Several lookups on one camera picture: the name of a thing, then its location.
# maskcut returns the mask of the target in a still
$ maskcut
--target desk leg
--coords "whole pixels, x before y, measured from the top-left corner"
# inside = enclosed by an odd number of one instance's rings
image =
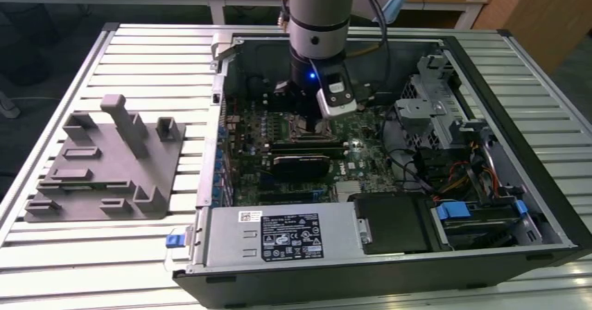
[[[481,12],[482,3],[468,3],[462,14],[456,22],[454,29],[470,29]]]
[[[209,11],[212,12],[213,24],[225,24],[224,18],[224,0],[209,0]]]

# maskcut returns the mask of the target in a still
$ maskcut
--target red wire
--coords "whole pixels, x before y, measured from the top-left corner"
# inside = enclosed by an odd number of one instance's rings
[[[448,181],[452,180],[452,176],[453,176],[452,172],[454,171],[456,166],[460,166],[462,164],[469,164],[469,162],[468,161],[460,161],[460,162],[456,162],[456,163],[452,164],[450,171],[448,172]]]
[[[496,193],[496,196],[500,196],[500,192],[497,190],[500,187],[500,185],[497,184],[497,175],[489,168],[484,168],[482,170],[489,174],[490,185],[493,186],[493,192]]]

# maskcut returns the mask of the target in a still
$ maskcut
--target metal bracket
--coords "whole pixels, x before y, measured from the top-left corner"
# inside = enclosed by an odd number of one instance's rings
[[[357,219],[357,229],[360,232],[360,242],[361,244],[372,243],[370,227],[368,225],[368,220],[365,218]]]
[[[478,133],[486,126],[488,123],[481,119],[470,119],[469,121],[456,120],[449,127],[449,131],[452,134],[452,144],[461,144],[462,134],[469,132]]]
[[[212,36],[212,58],[221,60],[228,57],[234,51],[232,49],[232,34],[216,33]]]

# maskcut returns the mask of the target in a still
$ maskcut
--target floor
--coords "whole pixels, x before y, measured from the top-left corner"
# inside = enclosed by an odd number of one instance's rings
[[[45,64],[50,68],[49,78],[36,85],[20,87],[0,76],[0,90],[10,98],[42,97],[56,100],[14,100],[21,110],[20,117],[5,119],[0,116],[0,199],[10,186],[10,175],[16,175],[20,170],[104,23],[114,21],[210,24],[209,10],[205,6],[49,5],[46,11],[61,35],[57,44],[38,49]],[[274,8],[229,7],[225,11],[228,24],[274,24],[277,16]],[[0,41],[13,34],[13,28],[1,24],[0,20]],[[0,43],[0,63],[2,58],[13,57],[12,54],[5,53]],[[590,69],[592,37],[586,37],[553,73],[552,79],[589,120],[592,120]]]

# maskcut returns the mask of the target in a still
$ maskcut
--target yellow wire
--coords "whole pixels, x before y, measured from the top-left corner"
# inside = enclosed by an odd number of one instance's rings
[[[440,193],[445,193],[445,192],[450,191],[453,188],[456,188],[458,185],[461,185],[466,179],[468,179],[468,177],[464,176],[460,180],[457,180],[454,183],[452,183],[444,190],[441,190]]]
[[[360,57],[361,55],[366,55],[368,53],[378,50],[378,48],[380,48],[380,44],[376,44],[376,45],[372,45],[370,47],[368,47],[366,49],[348,53],[345,56],[346,56],[346,58],[356,58],[356,57]]]

